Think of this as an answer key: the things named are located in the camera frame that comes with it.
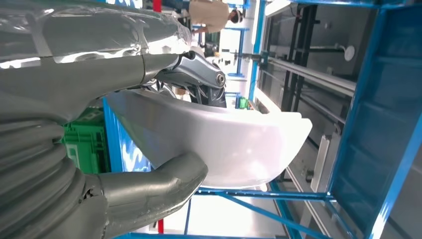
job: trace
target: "white plastic part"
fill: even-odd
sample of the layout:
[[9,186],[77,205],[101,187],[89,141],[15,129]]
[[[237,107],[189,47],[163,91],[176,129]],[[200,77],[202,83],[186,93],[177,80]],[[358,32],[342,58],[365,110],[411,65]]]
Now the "white plastic part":
[[288,0],[274,0],[270,4],[265,6],[265,15],[273,15],[275,12],[282,10],[288,5],[290,5],[290,1]]
[[346,61],[351,61],[354,56],[355,56],[355,47],[354,46],[348,46],[344,50],[344,59]]
[[312,128],[300,113],[263,115],[148,91],[112,93],[107,100],[154,167],[187,151],[197,153],[209,168],[204,187],[270,182],[292,162]]

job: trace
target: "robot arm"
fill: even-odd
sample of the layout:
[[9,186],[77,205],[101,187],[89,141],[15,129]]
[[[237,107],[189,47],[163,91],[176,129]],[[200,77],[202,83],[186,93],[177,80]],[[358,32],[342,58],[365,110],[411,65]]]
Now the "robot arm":
[[5,0],[0,19],[0,238],[111,238],[181,208],[208,172],[195,154],[84,175],[57,141],[91,100],[153,77],[223,92],[224,74],[189,52],[189,30],[80,1]]

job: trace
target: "silver pipe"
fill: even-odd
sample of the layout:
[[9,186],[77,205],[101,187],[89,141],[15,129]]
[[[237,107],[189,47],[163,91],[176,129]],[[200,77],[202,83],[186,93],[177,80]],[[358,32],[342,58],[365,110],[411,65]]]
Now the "silver pipe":
[[270,76],[270,77],[271,77],[271,78],[273,78],[274,80],[279,81],[279,82],[281,82],[281,83],[284,83],[284,81],[282,81],[282,80],[278,79],[277,77],[275,77],[273,74],[269,73],[268,71],[265,71],[265,70],[262,70],[262,69],[259,69],[259,70],[260,70],[260,71],[262,71],[262,73],[267,74],[268,76]]
[[319,102],[317,102],[316,100],[314,100],[314,99],[313,99],[313,98],[311,98],[310,96],[307,96],[307,95],[302,94],[302,95],[301,95],[301,98],[302,98],[303,100],[305,100],[305,101],[307,101],[307,102],[311,103],[312,105],[314,105],[314,106],[316,106],[316,107],[320,108],[322,111],[324,111],[325,113],[327,113],[329,116],[333,117],[334,119],[336,119],[336,120],[338,120],[338,121],[342,122],[343,124],[346,124],[346,120],[345,120],[345,119],[343,119],[342,117],[340,117],[340,116],[338,116],[338,115],[334,114],[334,113],[333,113],[330,109],[328,109],[327,107],[325,107],[325,106],[321,105]]
[[298,66],[286,61],[282,61],[274,57],[268,57],[268,61],[269,63],[275,66],[289,70],[295,74],[303,76],[311,81],[319,83],[335,91],[341,92],[345,95],[351,97],[354,95],[356,89],[356,83],[354,82],[350,82],[340,77],[328,75],[303,66]]
[[[299,192],[313,192],[304,178],[300,176],[300,171],[294,165],[290,164],[286,168],[286,171]],[[305,205],[311,212],[316,224],[324,235],[330,238],[344,239],[343,234],[335,222],[331,220],[331,217],[323,207],[322,203],[305,201]]]

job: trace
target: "bolt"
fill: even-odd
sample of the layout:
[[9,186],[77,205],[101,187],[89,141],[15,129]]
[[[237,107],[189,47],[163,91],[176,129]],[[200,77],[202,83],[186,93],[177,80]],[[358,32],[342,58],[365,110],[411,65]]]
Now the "bolt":
[[223,86],[225,84],[225,76],[223,74],[218,74],[216,80],[219,86]]

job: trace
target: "beige shirt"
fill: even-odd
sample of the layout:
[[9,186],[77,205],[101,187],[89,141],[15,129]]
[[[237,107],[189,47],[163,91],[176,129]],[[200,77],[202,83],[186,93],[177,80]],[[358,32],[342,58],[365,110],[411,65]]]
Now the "beige shirt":
[[189,15],[192,24],[205,24],[209,33],[218,32],[227,23],[228,5],[219,0],[191,0]]

